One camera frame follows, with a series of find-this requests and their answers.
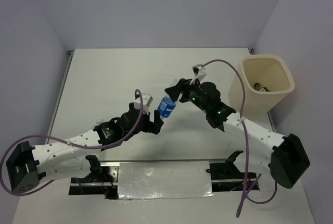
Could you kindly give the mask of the tall blue label bottle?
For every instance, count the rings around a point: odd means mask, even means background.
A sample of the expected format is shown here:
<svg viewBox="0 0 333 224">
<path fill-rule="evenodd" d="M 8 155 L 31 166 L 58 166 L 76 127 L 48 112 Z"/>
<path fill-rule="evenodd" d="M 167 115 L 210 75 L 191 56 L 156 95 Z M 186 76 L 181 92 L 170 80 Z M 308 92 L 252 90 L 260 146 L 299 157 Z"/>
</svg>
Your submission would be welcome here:
<svg viewBox="0 0 333 224">
<path fill-rule="evenodd" d="M 168 95 L 165 95 L 162 98 L 159 106 L 157 107 L 161 119 L 169 118 L 175 107 L 176 103 L 172 101 L 172 99 Z"/>
</svg>

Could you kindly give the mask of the black label soda bottle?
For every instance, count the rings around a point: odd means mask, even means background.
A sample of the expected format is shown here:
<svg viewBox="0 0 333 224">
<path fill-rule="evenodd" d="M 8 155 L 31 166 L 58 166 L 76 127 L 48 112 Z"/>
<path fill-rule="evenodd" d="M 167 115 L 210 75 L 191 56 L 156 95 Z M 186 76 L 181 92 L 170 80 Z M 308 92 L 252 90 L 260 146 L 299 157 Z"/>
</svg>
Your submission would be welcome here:
<svg viewBox="0 0 333 224">
<path fill-rule="evenodd" d="M 262 86 L 261 84 L 259 83 L 255 83 L 253 88 L 256 90 L 256 91 L 259 91 L 259 92 L 269 92 L 269 89 L 267 87 L 264 87 Z"/>
</svg>

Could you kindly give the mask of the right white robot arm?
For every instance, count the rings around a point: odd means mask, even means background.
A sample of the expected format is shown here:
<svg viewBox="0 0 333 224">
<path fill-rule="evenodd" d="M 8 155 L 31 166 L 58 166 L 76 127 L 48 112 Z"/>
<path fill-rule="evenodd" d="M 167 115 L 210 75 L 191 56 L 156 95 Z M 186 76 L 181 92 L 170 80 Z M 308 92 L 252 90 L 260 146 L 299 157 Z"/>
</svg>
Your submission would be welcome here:
<svg viewBox="0 0 333 224">
<path fill-rule="evenodd" d="M 221 101 L 220 92 L 212 82 L 191 82 L 180 79 L 165 89 L 174 102 L 191 102 L 206 114 L 206 120 L 214 129 L 239 138 L 248 137 L 249 144 L 261 151 L 249 164 L 249 171 L 268 173 L 281 186 L 291 189 L 310 166 L 310 160 L 300 138 L 272 132 Z"/>
</svg>

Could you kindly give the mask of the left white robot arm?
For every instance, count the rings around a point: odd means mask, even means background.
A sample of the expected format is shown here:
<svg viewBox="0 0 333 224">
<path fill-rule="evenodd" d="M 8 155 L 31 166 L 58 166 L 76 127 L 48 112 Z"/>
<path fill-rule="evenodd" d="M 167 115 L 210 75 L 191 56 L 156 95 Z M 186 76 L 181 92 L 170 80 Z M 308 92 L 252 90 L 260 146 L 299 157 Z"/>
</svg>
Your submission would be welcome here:
<svg viewBox="0 0 333 224">
<path fill-rule="evenodd" d="M 67 140 L 52 137 L 51 144 L 30 145 L 28 135 L 15 141 L 1 159 L 10 187 L 1 187 L 14 196 L 38 192 L 55 180 L 85 177 L 91 182 L 100 179 L 102 168 L 97 153 L 120 146 L 134 135 L 145 132 L 158 134 L 163 126 L 159 110 L 150 121 L 147 106 L 130 103 L 121 117 L 102 122 L 93 129 Z"/>
</svg>

